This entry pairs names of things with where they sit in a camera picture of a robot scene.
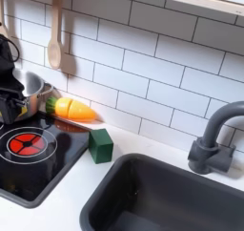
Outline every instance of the faucet handle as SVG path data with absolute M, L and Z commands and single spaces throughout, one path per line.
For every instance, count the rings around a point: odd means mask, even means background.
M 220 149 L 217 154 L 206 160 L 206 164 L 220 172 L 227 173 L 233 161 L 235 146 L 229 150 Z
M 230 157 L 231 158 L 233 157 L 233 154 L 234 154 L 235 150 L 236 150 L 236 146 L 232 144 L 231 147 L 230 147 Z

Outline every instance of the toy stove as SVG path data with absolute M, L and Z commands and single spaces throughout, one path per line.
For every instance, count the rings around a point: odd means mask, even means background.
M 0 124 L 0 196 L 39 205 L 88 148 L 89 131 L 43 113 Z

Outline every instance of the wooden utensil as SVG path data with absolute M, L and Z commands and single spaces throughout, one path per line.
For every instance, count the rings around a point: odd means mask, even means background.
M 0 33 L 5 37 L 9 37 L 4 21 L 4 0 L 0 0 Z
M 61 66 L 61 20 L 62 0 L 52 0 L 51 41 L 48 46 L 48 56 L 51 66 L 58 69 Z

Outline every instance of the white countertop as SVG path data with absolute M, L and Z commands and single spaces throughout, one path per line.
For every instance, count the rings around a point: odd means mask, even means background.
M 145 154 L 189 170 L 188 153 L 155 142 L 105 123 L 83 124 L 93 129 L 106 128 L 114 142 L 113 161 L 129 153 Z M 94 164 L 87 151 L 37 208 L 26 209 L 0 198 L 0 230 L 3 231 L 80 231 L 79 215 L 113 162 Z M 207 178 L 244 191 L 243 172 L 231 169 L 228 176 L 217 173 Z

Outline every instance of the gray faucet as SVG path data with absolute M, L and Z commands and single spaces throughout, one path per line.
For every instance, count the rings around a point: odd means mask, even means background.
M 193 142 L 189 153 L 189 167 L 200 175 L 213 170 L 227 173 L 231 167 L 235 148 L 220 149 L 216 143 L 223 124 L 236 116 L 244 116 L 244 101 L 228 104 L 216 111 L 207 125 L 203 137 Z

